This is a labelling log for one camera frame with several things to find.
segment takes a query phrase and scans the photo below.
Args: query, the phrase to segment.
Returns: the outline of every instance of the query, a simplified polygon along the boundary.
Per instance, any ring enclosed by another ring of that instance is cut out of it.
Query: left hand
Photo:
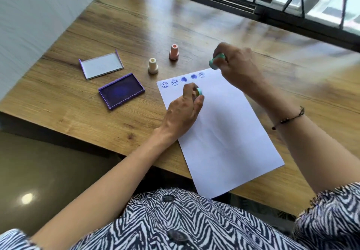
[[[172,101],[167,109],[159,129],[171,138],[172,143],[191,128],[203,106],[205,97],[196,98],[196,88],[194,83],[185,84],[183,95]]]

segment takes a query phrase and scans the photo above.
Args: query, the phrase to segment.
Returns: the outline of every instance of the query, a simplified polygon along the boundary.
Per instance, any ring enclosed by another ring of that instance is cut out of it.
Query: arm
[[[43,249],[69,249],[86,234],[113,221],[159,155],[195,122],[204,96],[193,98],[195,84],[186,84],[162,125],[128,157],[118,163],[43,226],[31,240]]]
[[[227,61],[214,61],[223,76],[263,107],[274,124],[299,114],[300,107],[264,79],[250,49],[241,50],[221,43],[214,56],[218,53],[227,57]],[[360,182],[360,160],[307,116],[279,125],[277,131],[316,193]]]

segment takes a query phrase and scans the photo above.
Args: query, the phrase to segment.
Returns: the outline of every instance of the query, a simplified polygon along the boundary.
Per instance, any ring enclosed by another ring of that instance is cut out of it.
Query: hand
[[[268,85],[254,62],[250,48],[240,49],[228,43],[220,43],[213,57],[219,53],[224,53],[226,60],[217,58],[214,64],[220,68],[223,77],[230,84],[245,94],[253,97],[260,89]]]
[[[185,134],[196,121],[203,106],[204,96],[196,98],[194,83],[185,84],[183,95],[172,101],[160,126],[162,134],[168,135],[172,143]]]

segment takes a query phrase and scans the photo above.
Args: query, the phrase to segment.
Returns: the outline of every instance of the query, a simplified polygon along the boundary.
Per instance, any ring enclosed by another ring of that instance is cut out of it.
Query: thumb
[[[223,58],[216,58],[212,63],[220,68],[221,72],[228,71],[230,69],[229,64]]]
[[[193,116],[197,117],[204,103],[204,95],[198,96],[194,101]]]

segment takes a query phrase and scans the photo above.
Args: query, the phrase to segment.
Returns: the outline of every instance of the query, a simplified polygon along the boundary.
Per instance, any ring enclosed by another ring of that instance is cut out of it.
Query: purple ink pad
[[[132,73],[99,88],[99,93],[110,110],[144,92],[144,87]]]

